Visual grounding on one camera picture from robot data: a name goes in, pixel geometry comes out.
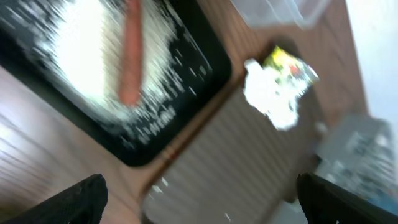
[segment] flour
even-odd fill
[[[159,106],[184,92],[181,78],[170,67],[169,44],[175,38],[172,18],[154,0],[141,0],[143,76],[141,102],[136,107],[118,99],[124,31],[124,5],[111,0],[60,0],[52,4],[57,14],[50,32],[37,39],[37,51],[48,58],[51,80],[74,93],[72,101],[103,123],[128,124],[155,118]],[[170,114],[165,114],[169,121]],[[157,131],[152,125],[151,131]]]

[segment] orange-brown cylindrical object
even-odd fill
[[[136,105],[140,97],[142,76],[142,29],[140,0],[126,0],[122,74],[119,98],[125,105]]]

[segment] crumpled packaging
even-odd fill
[[[299,120],[299,99],[318,80],[314,70],[279,47],[263,65],[250,59],[244,66],[248,71],[243,90],[246,101],[267,116],[277,130],[294,127]]]

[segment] wood surface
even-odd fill
[[[199,0],[233,63],[228,84],[149,165],[130,168],[0,69],[0,220],[40,203],[94,173],[109,189],[102,223],[139,223],[149,184],[170,164],[206,120],[242,84],[243,62],[264,58],[272,39],[294,39],[320,76],[315,91],[329,124],[347,111],[366,112],[356,52],[344,0],[332,1],[312,30],[249,29],[229,0]]]

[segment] clear plastic container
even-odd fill
[[[330,0],[231,0],[249,27],[297,24],[311,29]]]

